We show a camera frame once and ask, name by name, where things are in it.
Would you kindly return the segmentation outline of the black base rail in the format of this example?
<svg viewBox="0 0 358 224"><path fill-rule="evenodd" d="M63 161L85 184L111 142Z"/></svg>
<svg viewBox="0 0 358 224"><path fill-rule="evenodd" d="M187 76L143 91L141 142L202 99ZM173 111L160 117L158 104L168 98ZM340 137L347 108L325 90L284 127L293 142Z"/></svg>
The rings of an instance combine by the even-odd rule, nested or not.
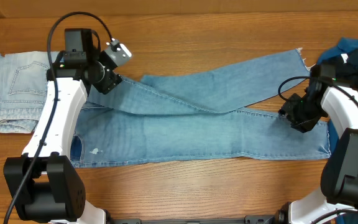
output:
<svg viewBox="0 0 358 224"><path fill-rule="evenodd" d="M131 219L112 219L109 224L274 224L276 223L273 215L246 215L244 218L211 218L211 219L170 219L170 220L141 220Z"/></svg>

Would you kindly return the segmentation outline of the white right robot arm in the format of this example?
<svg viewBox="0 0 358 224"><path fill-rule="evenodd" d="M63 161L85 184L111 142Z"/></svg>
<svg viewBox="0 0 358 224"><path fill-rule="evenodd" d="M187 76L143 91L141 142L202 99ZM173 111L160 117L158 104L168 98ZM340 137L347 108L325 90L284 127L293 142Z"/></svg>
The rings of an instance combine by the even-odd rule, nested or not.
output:
<svg viewBox="0 0 358 224"><path fill-rule="evenodd" d="M358 91L349 85L310 83L305 92L287 98L279 113L302 133L321 117L329 117L339 139L319 188L286 203L268 223L326 223L342 215L358 215Z"/></svg>

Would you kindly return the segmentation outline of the folded light blue jeans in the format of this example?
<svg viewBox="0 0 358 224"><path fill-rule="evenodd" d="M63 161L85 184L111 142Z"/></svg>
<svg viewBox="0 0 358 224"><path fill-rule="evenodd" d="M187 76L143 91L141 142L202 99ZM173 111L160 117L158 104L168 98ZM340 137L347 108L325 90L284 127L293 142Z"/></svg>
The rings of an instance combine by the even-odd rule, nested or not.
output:
<svg viewBox="0 0 358 224"><path fill-rule="evenodd" d="M0 133L31 133L47 97L45 52L0 54Z"/></svg>

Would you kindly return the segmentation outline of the long blue denim jeans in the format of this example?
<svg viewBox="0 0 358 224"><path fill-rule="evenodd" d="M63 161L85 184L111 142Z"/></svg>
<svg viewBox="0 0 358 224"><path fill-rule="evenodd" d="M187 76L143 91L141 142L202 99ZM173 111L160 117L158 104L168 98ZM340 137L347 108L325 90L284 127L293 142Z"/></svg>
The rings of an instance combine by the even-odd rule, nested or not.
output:
<svg viewBox="0 0 358 224"><path fill-rule="evenodd" d="M251 157L313 160L331 155L328 125L301 133L278 113L252 105L306 75L289 50L185 76L124 78L109 94L92 89L78 117L76 167Z"/></svg>

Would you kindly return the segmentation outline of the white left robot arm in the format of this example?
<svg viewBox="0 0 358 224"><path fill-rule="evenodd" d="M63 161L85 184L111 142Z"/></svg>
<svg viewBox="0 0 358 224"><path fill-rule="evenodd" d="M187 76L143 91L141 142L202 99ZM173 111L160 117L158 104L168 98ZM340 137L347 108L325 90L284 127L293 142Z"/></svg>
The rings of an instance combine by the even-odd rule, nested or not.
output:
<svg viewBox="0 0 358 224"><path fill-rule="evenodd" d="M47 99L28 145L19 157L8 157L3 174L12 196L12 211L38 223L112 223L110 213L86 199L85 185L70 162L70 147L81 107L91 86L109 93L122 78L114 69L132 54L111 39L105 50L92 40L66 39L66 49L49 57Z"/></svg>

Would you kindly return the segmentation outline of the brown cardboard wall panel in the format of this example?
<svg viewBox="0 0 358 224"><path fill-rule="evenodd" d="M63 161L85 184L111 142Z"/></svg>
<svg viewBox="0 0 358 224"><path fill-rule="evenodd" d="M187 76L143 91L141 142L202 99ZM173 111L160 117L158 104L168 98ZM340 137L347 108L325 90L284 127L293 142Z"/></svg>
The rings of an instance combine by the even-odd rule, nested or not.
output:
<svg viewBox="0 0 358 224"><path fill-rule="evenodd" d="M0 18L358 11L358 0L0 0Z"/></svg>

